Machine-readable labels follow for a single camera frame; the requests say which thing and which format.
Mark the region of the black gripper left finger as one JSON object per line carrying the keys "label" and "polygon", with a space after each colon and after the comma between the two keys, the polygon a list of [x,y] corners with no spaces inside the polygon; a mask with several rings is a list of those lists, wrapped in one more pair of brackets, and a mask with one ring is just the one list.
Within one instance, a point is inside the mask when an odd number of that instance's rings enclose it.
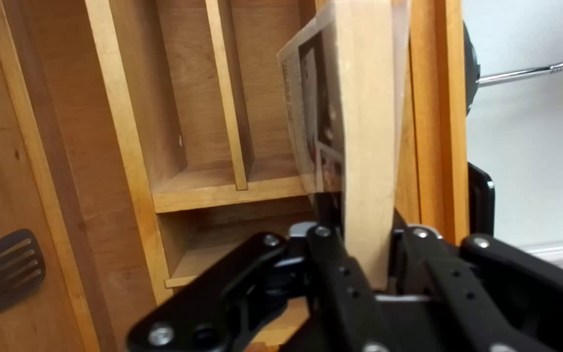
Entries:
{"label": "black gripper left finger", "polygon": [[245,352],[292,300],[309,318],[280,352],[397,352],[378,300],[341,235],[325,226],[302,237],[257,234],[145,316],[128,352]]}

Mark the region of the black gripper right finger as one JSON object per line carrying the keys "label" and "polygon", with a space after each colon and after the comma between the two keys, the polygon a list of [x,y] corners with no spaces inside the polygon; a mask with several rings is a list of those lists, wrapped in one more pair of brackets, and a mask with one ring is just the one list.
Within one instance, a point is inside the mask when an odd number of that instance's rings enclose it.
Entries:
{"label": "black gripper right finger", "polygon": [[395,216],[390,275],[448,316],[460,352],[563,352],[563,269],[491,235],[454,247]]}

